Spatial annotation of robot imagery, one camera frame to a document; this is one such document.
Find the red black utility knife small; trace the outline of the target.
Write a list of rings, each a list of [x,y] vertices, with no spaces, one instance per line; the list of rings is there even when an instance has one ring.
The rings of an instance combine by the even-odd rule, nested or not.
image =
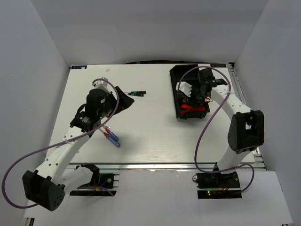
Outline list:
[[[204,106],[201,106],[201,107],[191,107],[189,105],[181,105],[180,114],[192,113],[192,112],[204,112],[204,111],[205,111],[205,107]]]

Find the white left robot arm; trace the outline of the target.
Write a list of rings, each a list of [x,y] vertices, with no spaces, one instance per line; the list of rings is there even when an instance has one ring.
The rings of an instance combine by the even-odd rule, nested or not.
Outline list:
[[[81,187],[94,188],[100,183],[100,169],[91,163],[78,165],[64,175],[64,171],[79,152],[80,148],[92,137],[101,125],[101,120],[128,109],[134,99],[116,86],[118,99],[104,88],[90,90],[86,103],[82,104],[64,137],[46,160],[35,171],[26,171],[22,177],[27,199],[49,210],[56,210],[66,194]]]

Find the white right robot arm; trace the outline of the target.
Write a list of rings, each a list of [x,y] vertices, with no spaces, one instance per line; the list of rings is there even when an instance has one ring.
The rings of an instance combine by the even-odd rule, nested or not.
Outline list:
[[[212,114],[205,127],[203,128],[195,148],[194,163],[196,168],[206,174],[213,174],[212,181],[216,187],[222,188],[229,183],[230,173],[241,168],[242,160],[257,147],[264,143],[264,114],[260,110],[253,110],[245,105],[233,92],[229,79],[224,73],[210,66],[197,66],[190,69],[191,72],[196,69],[211,69],[218,72],[223,79],[219,81],[206,80],[202,81],[201,93],[210,97],[216,103],[218,108]],[[216,114],[223,110],[229,119],[230,127],[227,134],[228,148],[223,157],[217,162],[217,170],[202,170],[197,163],[198,148],[205,131],[209,127]]]

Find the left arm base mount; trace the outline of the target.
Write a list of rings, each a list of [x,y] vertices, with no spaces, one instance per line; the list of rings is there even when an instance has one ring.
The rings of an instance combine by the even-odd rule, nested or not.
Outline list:
[[[70,196],[91,196],[91,197],[114,197],[119,185],[119,174],[101,173],[100,169],[93,164],[81,164],[92,172],[89,183],[84,184],[70,192]]]

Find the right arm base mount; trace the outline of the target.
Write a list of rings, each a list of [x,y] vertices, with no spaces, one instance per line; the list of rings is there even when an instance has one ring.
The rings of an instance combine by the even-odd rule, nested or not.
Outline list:
[[[241,199],[241,188],[237,172],[230,174],[198,173],[192,177],[197,184],[199,200]]]

